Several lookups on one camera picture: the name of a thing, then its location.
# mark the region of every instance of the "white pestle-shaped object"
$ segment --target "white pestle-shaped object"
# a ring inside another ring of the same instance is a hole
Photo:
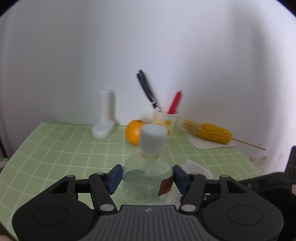
[[[115,122],[110,119],[110,91],[100,92],[100,120],[92,127],[95,138],[103,139],[109,137],[114,131]]]

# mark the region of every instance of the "silver screw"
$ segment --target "silver screw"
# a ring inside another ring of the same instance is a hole
[[[115,207],[114,207],[112,204],[108,204],[108,203],[103,204],[103,205],[100,206],[100,209],[101,209],[102,211],[105,211],[105,212],[110,212],[110,211],[112,211],[114,208],[115,208]]]
[[[192,204],[185,204],[181,207],[181,209],[185,212],[193,212],[196,210],[196,206]]]

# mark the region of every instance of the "wooden stick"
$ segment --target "wooden stick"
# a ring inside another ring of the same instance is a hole
[[[241,141],[241,140],[238,140],[238,139],[235,139],[235,138],[232,138],[234,141],[237,141],[237,142],[240,142],[240,143],[244,143],[246,145],[249,145],[249,146],[253,146],[253,147],[256,147],[258,149],[261,149],[261,150],[266,150],[265,148],[261,147],[261,146],[256,146],[256,145],[253,145],[249,142],[244,142],[244,141]]]

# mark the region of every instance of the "white paper towel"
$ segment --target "white paper towel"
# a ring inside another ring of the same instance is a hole
[[[182,166],[182,169],[187,174],[199,173],[204,175],[207,179],[214,179],[214,176],[207,169],[190,160],[186,161],[186,163]],[[178,188],[173,186],[165,200],[165,205],[175,205],[178,210],[179,206],[181,205],[181,197],[182,194],[179,192]]]
[[[183,127],[180,127],[183,133],[188,137],[190,142],[195,146],[196,149],[209,149],[209,148],[218,148],[218,147],[229,147],[235,146],[233,142],[229,142],[228,144],[221,144],[218,142],[208,141],[205,139],[201,139],[196,135],[191,134],[190,132],[186,131]]]

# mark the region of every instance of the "blue gripper pad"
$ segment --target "blue gripper pad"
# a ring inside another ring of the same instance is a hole
[[[182,195],[186,195],[190,188],[189,175],[179,166],[173,167],[174,182]]]
[[[122,174],[123,169],[120,164],[117,164],[115,167],[112,168],[110,172],[108,172],[107,175],[110,177],[110,182],[106,188],[110,195],[115,193],[119,183],[121,182]]]

